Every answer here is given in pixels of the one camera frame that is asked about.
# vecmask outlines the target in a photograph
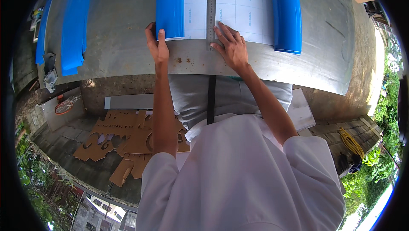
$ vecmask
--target building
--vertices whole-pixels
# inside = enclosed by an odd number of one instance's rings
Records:
[[[86,193],[72,226],[73,231],[135,231],[136,213]]]

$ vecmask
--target white sleeve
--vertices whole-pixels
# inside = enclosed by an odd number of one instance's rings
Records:
[[[148,162],[142,173],[136,230],[159,228],[178,173],[176,159],[169,153],[157,153]]]
[[[317,136],[294,136],[284,142],[283,150],[318,230],[336,230],[345,202],[327,142]]]

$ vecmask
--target sky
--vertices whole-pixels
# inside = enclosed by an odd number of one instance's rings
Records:
[[[389,197],[391,196],[393,187],[390,185],[386,191],[381,195],[378,202],[375,204],[371,212],[365,218],[365,220],[360,224],[360,226],[356,229],[356,231],[369,231],[375,221],[378,219],[378,216],[382,212],[383,208],[385,208],[386,203],[388,202]],[[352,231],[354,227],[357,225],[360,217],[358,212],[355,212],[351,216],[346,218],[345,224],[340,229],[340,231]]]

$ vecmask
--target person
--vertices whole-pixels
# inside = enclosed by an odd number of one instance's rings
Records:
[[[157,42],[155,23],[145,30],[156,67],[154,155],[142,175],[136,230],[336,230],[345,202],[328,144],[298,136],[286,112],[292,85],[260,80],[244,38],[219,26],[224,47],[211,46],[243,81],[217,77],[211,124],[209,76],[168,76],[165,31]],[[175,110],[191,147],[180,170],[169,125]]]

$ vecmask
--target hand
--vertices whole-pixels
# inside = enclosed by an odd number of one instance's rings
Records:
[[[219,25],[226,36],[221,33],[218,27],[214,26],[213,29],[225,47],[223,48],[217,43],[211,43],[210,46],[216,49],[223,56],[229,67],[239,73],[240,70],[245,68],[249,63],[246,41],[244,41],[244,38],[240,36],[238,31],[235,31],[221,22],[219,22]]]
[[[169,49],[165,43],[165,30],[160,29],[158,39],[156,41],[156,22],[151,22],[145,29],[146,34],[146,44],[148,45],[149,50],[155,64],[166,63],[169,60]]]

